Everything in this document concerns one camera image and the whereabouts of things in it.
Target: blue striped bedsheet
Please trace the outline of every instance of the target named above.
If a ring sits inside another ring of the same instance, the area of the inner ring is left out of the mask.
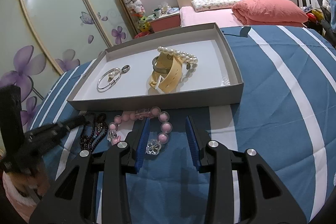
[[[222,28],[239,34],[241,27]],[[226,36],[244,80],[240,104],[169,110],[170,141],[153,160],[146,158],[137,175],[127,175],[133,223],[203,223],[208,174],[193,166],[184,121],[192,115],[198,127],[229,149],[256,149],[285,183],[310,220],[336,183],[336,51],[313,30],[253,26],[248,38]],[[74,110],[67,97],[92,62],[64,73],[38,111],[32,128],[67,119]],[[108,112],[108,122],[121,111]],[[120,126],[122,139],[137,126]],[[80,151],[81,127],[44,157],[51,179]],[[151,136],[160,122],[151,120]],[[105,139],[96,152],[110,147]],[[235,222],[239,220],[236,173]],[[101,181],[97,191],[97,222],[101,220]]]

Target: dark bead necklace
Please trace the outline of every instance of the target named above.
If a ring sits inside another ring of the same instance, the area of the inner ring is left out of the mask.
[[[80,134],[80,147],[81,150],[89,150],[91,153],[95,150],[97,145],[101,142],[101,140],[107,135],[108,127],[105,123],[106,115],[105,113],[101,113],[96,117],[96,115],[93,113],[93,122],[92,122],[92,131],[91,135],[87,136],[85,135],[85,128],[89,124],[89,122],[86,122],[83,126],[82,132]]]

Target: plush toy stack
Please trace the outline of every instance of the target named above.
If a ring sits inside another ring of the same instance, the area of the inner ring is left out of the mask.
[[[132,15],[142,17],[145,14],[141,0],[124,0],[124,2]]]

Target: pink nightstand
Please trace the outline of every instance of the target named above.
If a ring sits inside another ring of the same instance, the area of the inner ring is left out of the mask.
[[[162,15],[148,22],[151,24],[154,32],[160,32],[171,28],[180,27],[180,12],[177,11],[170,15]]]

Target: blue gripper pad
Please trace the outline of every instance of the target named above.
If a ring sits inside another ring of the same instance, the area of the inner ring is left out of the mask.
[[[139,140],[138,147],[136,149],[136,162],[134,165],[134,168],[137,172],[139,172],[140,168],[143,165],[145,153],[146,153],[146,147],[148,143],[149,133],[150,133],[150,122],[151,119],[147,118],[145,122],[145,126],[143,127],[143,130],[141,132],[141,137]]]
[[[187,139],[189,143],[191,157],[193,159],[193,164],[196,167],[197,171],[199,171],[201,167],[200,150],[199,150],[196,137],[195,137],[195,133],[194,133],[193,127],[191,126],[189,117],[185,119],[185,132],[187,134]]]

